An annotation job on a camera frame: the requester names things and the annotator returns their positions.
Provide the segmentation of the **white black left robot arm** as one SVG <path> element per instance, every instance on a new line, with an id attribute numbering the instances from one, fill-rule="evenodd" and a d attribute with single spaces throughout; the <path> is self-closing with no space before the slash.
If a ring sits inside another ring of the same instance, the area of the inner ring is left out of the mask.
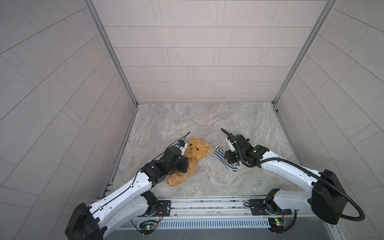
<path id="1" fill-rule="evenodd" d="M 125 185 L 90 205 L 81 203 L 71 215 L 65 235 L 69 240 L 103 240 L 115 229 L 142 215 L 151 215 L 158 199 L 151 189 L 174 172 L 186 173 L 188 145 L 168 147 L 159 160 L 145 164 Z"/>

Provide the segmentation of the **aluminium corner post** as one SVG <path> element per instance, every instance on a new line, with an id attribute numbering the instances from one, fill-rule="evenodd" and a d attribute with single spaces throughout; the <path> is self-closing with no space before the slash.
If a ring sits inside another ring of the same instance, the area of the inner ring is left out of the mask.
<path id="1" fill-rule="evenodd" d="M 94 25 L 95 25 L 95 28 L 96 30 L 98 31 L 99 33 L 99 36 L 101 38 L 101 41 L 102 43 L 104 44 L 106 50 L 107 50 L 107 53 L 109 54 L 110 56 L 110 59 L 112 61 L 112 64 L 114 65 L 119 77 L 121 78 L 125 88 L 127 89 L 128 93 L 129 93 L 129 96 L 131 97 L 133 103 L 134 103 L 134 106 L 135 108 L 138 108 L 138 101 L 136 100 L 135 96 L 134 96 L 134 93 L 129 85 L 129 82 L 127 80 L 127 77 L 122 69 L 122 66 L 119 62 L 119 59 L 114 51 L 114 48 L 110 42 L 110 39 L 108 37 L 108 34 L 103 26 L 103 23 L 101 21 L 101 18 L 99 17 L 98 15 L 98 12 L 97 12 L 97 9 L 95 7 L 95 4 L 93 1 L 91 0 L 84 0 L 84 4 L 85 4 L 85 7 L 87 8 L 87 10 L 89 11 L 89 14 L 90 14 L 90 17 L 91 17 L 91 20 L 93 21 Z"/>
<path id="2" fill-rule="evenodd" d="M 325 25 L 326 21 L 328 20 L 332 10 L 334 9 L 335 5 L 337 4 L 338 0 L 328 0 L 321 11 L 317 21 L 315 22 L 304 46 L 302 47 L 298 57 L 296 58 L 293 66 L 291 67 L 286 79 L 284 80 L 279 92 L 277 93 L 277 96 L 272 101 L 272 104 L 275 108 L 277 108 L 277 104 L 280 101 L 281 97 L 283 96 L 284 92 L 288 88 L 288 85 L 290 84 L 291 80 L 295 76 L 297 70 L 299 69 L 300 65 L 302 64 L 304 58 L 308 54 L 310 48 L 312 47 L 313 43 L 315 42 L 317 36 L 319 35 L 320 31 L 322 30 L 323 26 Z"/>

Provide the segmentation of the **aluminium right corner post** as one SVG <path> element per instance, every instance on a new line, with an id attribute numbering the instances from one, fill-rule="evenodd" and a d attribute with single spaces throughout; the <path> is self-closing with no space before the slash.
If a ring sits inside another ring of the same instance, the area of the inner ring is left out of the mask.
<path id="1" fill-rule="evenodd" d="M 317 36 L 319 35 L 320 31 L 322 30 L 323 26 L 325 25 L 326 21 L 328 20 L 332 10 L 334 9 L 335 5 L 337 4 L 338 0 L 328 0 L 321 11 L 317 21 L 315 22 L 304 46 L 302 47 L 298 57 L 296 58 L 293 66 L 291 67 L 286 79 L 284 80 L 279 92 L 277 93 L 277 96 L 272 101 L 272 104 L 275 108 L 277 108 L 277 104 L 280 101 L 281 97 L 283 96 L 284 92 L 288 88 L 288 85 L 290 84 L 291 80 L 295 76 L 297 70 L 299 69 L 300 65 L 302 64 L 304 58 L 308 54 L 310 48 L 312 47 L 313 43 L 315 42 Z"/>

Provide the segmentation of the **right green circuit board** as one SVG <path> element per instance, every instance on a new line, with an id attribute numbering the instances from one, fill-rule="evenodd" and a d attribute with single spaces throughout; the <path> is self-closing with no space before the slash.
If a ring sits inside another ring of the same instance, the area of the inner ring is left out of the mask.
<path id="1" fill-rule="evenodd" d="M 285 229 L 287 223 L 282 218 L 268 218 L 270 228 L 273 233 L 281 232 Z"/>

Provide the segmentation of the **left green circuit board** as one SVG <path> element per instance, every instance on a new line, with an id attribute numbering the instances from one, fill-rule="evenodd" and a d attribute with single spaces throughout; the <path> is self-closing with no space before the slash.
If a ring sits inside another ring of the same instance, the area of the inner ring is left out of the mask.
<path id="1" fill-rule="evenodd" d="M 140 223 L 139 231 L 142 235 L 149 236 L 157 229 L 158 225 L 157 221 L 144 221 Z"/>

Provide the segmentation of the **white ventilation grille strip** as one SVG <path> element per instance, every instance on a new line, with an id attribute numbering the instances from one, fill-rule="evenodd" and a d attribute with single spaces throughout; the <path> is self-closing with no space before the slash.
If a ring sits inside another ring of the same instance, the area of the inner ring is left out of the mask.
<path id="1" fill-rule="evenodd" d="M 165 219 L 157 224 L 159 230 L 181 229 L 270 229 L 265 218 L 250 219 Z"/>

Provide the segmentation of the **tan plush teddy bear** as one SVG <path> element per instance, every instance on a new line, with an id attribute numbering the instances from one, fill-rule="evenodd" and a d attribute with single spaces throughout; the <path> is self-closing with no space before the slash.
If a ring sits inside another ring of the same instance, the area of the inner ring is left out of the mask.
<path id="1" fill-rule="evenodd" d="M 188 159 L 188 170 L 186 173 L 175 172 L 167 177 L 167 184 L 170 187 L 177 187 L 190 178 L 196 171 L 200 160 L 204 159 L 210 152 L 212 147 L 208 143 L 204 143 L 197 137 L 189 140 L 185 151 L 185 157 Z"/>

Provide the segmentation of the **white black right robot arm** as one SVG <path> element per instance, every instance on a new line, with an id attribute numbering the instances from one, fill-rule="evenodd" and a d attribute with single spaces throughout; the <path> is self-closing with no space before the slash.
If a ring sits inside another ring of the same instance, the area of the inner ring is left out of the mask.
<path id="1" fill-rule="evenodd" d="M 283 211 L 304 211 L 315 214 L 328 224 L 337 224 L 347 200 L 340 194 L 343 190 L 336 175 L 328 170 L 320 173 L 304 168 L 275 154 L 268 148 L 252 146 L 243 135 L 226 133 L 230 150 L 226 160 L 231 164 L 240 162 L 248 168 L 258 167 L 284 177 L 301 188 L 301 191 L 272 189 L 261 206 L 270 215 Z"/>

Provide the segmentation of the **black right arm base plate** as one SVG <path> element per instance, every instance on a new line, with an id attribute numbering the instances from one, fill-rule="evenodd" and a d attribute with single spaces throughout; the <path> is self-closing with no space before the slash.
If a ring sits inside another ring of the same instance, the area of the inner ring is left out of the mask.
<path id="1" fill-rule="evenodd" d="M 267 204 L 264 199 L 251 199 L 248 202 L 244 203 L 246 207 L 251 209 L 253 216 L 261 215 L 292 215 L 293 212 L 290 209 L 282 210 L 275 204 Z"/>

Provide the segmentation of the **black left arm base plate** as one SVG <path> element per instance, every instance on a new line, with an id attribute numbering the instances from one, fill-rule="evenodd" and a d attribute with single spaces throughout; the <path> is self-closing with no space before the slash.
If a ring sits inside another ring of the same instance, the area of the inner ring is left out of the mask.
<path id="1" fill-rule="evenodd" d="M 171 211 L 170 200 L 158 200 L 157 204 L 149 204 L 149 208 L 142 215 L 142 217 L 169 217 Z"/>

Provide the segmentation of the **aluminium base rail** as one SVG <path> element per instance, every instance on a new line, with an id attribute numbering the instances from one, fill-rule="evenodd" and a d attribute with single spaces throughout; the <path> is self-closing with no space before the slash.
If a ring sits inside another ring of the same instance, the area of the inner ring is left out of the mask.
<path id="1" fill-rule="evenodd" d="M 169 217 L 163 219 L 249 219 L 249 218 L 274 218 L 282 215 L 253 216 L 251 209 L 244 203 L 251 199 L 264 199 L 267 204 L 272 203 L 272 198 L 267 196 L 240 196 L 240 197 L 180 197 L 159 198 L 170 200 L 171 211 Z M 299 217 L 313 217 L 311 209 L 303 209 L 301 203 L 279 206 L 282 210 L 290 209 L 298 211 Z"/>

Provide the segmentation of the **aluminium left corner post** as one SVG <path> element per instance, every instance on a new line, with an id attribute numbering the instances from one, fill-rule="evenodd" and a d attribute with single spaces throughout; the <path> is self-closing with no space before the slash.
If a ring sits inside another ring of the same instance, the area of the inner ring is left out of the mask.
<path id="1" fill-rule="evenodd" d="M 99 33 L 99 36 L 101 38 L 101 41 L 102 43 L 104 44 L 106 50 L 107 50 L 107 53 L 109 54 L 110 56 L 110 59 L 112 61 L 112 64 L 114 65 L 119 77 L 121 78 L 125 88 L 127 89 L 128 93 L 129 93 L 129 96 L 131 97 L 133 103 L 134 103 L 134 106 L 135 108 L 138 108 L 138 101 L 136 100 L 135 96 L 134 96 L 134 93 L 129 85 L 129 82 L 127 80 L 127 77 L 122 69 L 122 66 L 119 62 L 119 59 L 114 51 L 114 48 L 110 42 L 110 39 L 108 37 L 108 34 L 103 26 L 103 23 L 101 21 L 101 18 L 99 17 L 98 15 L 98 12 L 97 12 L 97 9 L 95 7 L 95 4 L 93 1 L 91 0 L 84 0 L 84 4 L 85 4 L 85 7 L 87 8 L 87 10 L 89 11 L 89 14 L 90 14 L 90 17 L 91 17 L 91 20 L 93 21 L 94 25 L 95 25 L 95 28 L 96 30 L 98 31 Z"/>

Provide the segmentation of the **green circuit board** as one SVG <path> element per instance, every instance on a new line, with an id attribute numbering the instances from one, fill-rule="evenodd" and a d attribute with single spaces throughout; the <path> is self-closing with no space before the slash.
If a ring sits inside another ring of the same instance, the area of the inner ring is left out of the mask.
<path id="1" fill-rule="evenodd" d="M 157 229 L 158 225 L 157 221 L 144 221 L 140 223 L 139 231 L 142 235 L 149 236 Z"/>
<path id="2" fill-rule="evenodd" d="M 281 232 L 285 229 L 287 223 L 282 218 L 268 218 L 270 228 L 273 233 Z"/>

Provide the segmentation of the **blue white striped knit sweater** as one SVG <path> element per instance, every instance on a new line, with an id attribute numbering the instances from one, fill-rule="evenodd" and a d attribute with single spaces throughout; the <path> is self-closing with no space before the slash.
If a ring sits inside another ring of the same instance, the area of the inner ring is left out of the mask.
<path id="1" fill-rule="evenodd" d="M 223 163 L 232 173 L 236 174 L 238 172 L 238 168 L 242 165 L 241 163 L 230 164 L 226 159 L 226 151 L 224 147 L 216 146 L 215 151 L 212 154 L 213 157 L 217 158 L 221 163 Z"/>

